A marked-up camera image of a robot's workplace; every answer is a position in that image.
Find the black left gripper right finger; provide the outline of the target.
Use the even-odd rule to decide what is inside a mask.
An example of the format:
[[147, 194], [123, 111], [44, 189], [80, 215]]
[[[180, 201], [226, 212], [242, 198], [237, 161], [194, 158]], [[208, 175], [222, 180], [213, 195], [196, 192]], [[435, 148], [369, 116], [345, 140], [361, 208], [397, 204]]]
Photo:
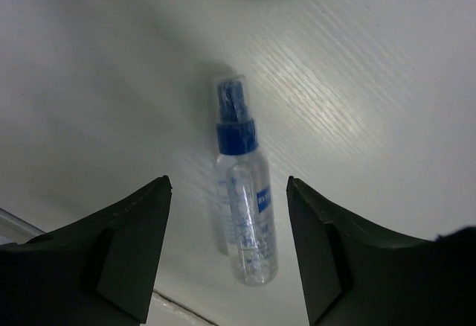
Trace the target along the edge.
[[423, 240], [379, 226], [295, 177], [289, 218], [311, 325], [473, 325], [475, 228]]

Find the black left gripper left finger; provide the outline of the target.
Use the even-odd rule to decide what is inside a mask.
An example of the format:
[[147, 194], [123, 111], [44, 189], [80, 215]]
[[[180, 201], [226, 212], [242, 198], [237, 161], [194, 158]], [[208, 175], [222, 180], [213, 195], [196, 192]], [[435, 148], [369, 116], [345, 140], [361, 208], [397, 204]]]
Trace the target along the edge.
[[147, 321], [172, 186], [167, 176], [26, 243], [1, 246], [1, 323], [71, 325], [74, 287]]

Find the clear blue spray bottle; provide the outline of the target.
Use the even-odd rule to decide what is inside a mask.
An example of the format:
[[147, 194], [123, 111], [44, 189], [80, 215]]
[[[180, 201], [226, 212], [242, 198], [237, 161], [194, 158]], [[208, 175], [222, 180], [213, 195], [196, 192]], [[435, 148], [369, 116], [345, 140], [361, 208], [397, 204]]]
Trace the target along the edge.
[[268, 159], [259, 146], [245, 77], [215, 80], [217, 196], [235, 279], [249, 287], [277, 274]]

